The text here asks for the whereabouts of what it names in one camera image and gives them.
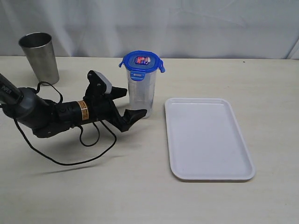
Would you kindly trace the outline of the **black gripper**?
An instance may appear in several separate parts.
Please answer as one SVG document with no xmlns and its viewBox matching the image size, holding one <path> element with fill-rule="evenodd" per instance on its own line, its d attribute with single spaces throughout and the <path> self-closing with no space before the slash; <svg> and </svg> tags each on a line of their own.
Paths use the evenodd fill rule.
<svg viewBox="0 0 299 224">
<path fill-rule="evenodd" d="M 114 100 L 125 97 L 128 90 L 113 86 L 110 94 L 105 94 L 105 86 L 100 83 L 100 78 L 94 70 L 88 72 L 87 79 L 89 85 L 85 91 L 83 100 L 87 103 L 90 118 L 99 121 L 106 120 L 121 132 L 125 132 L 133 124 L 146 116 L 146 109 L 126 109 L 124 115 L 121 116 L 114 104 Z"/>
</svg>

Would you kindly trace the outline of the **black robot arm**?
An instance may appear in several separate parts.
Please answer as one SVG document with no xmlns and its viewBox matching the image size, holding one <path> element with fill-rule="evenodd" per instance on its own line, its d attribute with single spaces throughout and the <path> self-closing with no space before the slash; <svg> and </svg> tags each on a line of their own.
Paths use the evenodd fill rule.
<svg viewBox="0 0 299 224">
<path fill-rule="evenodd" d="M 121 132 L 145 117 L 147 110 L 125 110 L 119 114 L 114 100 L 127 89 L 114 87 L 100 72 L 90 70 L 89 85 L 80 101 L 54 102 L 37 95 L 40 88 L 14 86 L 0 77 L 0 104 L 5 115 L 29 127 L 38 138 L 49 138 L 70 128 L 106 120 Z"/>
</svg>

